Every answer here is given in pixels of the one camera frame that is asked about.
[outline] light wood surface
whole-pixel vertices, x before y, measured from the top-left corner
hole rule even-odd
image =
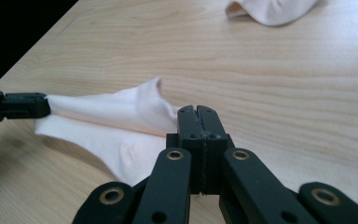
[[[321,0],[281,27],[227,20],[226,1],[80,0],[0,80],[0,91],[88,95],[153,77],[174,105],[215,109],[237,147],[289,189],[320,181],[358,202],[358,1]],[[83,148],[0,123],[0,223],[70,223],[115,180]],[[192,197],[190,223],[224,223]]]

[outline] dark floor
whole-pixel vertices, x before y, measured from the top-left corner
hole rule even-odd
[[[76,1],[0,1],[0,78]]]

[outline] wood grain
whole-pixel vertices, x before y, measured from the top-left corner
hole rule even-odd
[[[174,105],[217,110],[289,189],[333,185],[358,202],[358,1],[298,21],[227,20],[224,1],[80,0],[0,80],[4,92],[88,95],[162,77]],[[70,223],[115,178],[81,147],[0,123],[0,223]],[[190,223],[224,223],[194,196]]]

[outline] crumpled white cloth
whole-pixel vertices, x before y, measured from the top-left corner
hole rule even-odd
[[[249,15],[267,26],[284,25],[306,14],[318,0],[236,0],[226,7],[229,18]]]
[[[51,114],[35,133],[75,143],[101,159],[131,186],[148,177],[166,133],[176,133],[176,111],[159,94],[160,79],[113,94],[49,95]]]

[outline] folded cloth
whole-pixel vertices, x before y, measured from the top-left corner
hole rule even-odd
[[[35,132],[75,143],[131,186],[148,177],[166,133],[176,133],[176,109],[159,94],[160,79],[114,94],[49,95],[51,114]]]
[[[229,18],[250,15],[267,26],[284,25],[307,13],[318,0],[239,0],[226,7]]]

